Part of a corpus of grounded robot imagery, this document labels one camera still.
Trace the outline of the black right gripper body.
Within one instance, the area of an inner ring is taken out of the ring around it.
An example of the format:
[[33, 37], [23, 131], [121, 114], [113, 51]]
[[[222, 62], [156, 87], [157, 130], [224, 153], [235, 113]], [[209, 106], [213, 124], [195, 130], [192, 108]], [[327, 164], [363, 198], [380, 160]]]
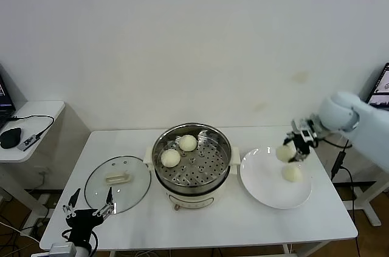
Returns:
[[292, 132], [296, 134], [295, 147], [300, 153], [308, 154], [311, 148], [318, 147], [318, 136], [312, 119], [293, 120]]

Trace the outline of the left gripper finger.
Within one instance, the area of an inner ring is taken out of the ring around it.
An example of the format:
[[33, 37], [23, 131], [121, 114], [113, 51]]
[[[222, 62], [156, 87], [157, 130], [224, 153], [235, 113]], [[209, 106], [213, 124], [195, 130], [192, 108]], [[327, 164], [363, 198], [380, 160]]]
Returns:
[[70, 197], [67, 204], [63, 205], [63, 212], [65, 213], [67, 218], [75, 216], [75, 207], [77, 204], [77, 200], [80, 194], [80, 188], [78, 188], [75, 193]]
[[93, 212], [92, 215], [97, 217], [107, 218], [110, 214], [114, 212], [114, 209], [115, 209], [114, 198], [113, 198], [112, 188], [110, 187], [108, 190], [108, 194], [104, 206], [101, 209]]

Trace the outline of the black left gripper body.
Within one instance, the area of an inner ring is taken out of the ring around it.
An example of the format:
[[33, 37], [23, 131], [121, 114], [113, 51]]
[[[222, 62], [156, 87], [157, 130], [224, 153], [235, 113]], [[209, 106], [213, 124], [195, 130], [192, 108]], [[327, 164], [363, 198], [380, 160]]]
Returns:
[[75, 210], [66, 216], [66, 223], [71, 228], [70, 241], [88, 241], [95, 227], [101, 225], [103, 216], [96, 209]]

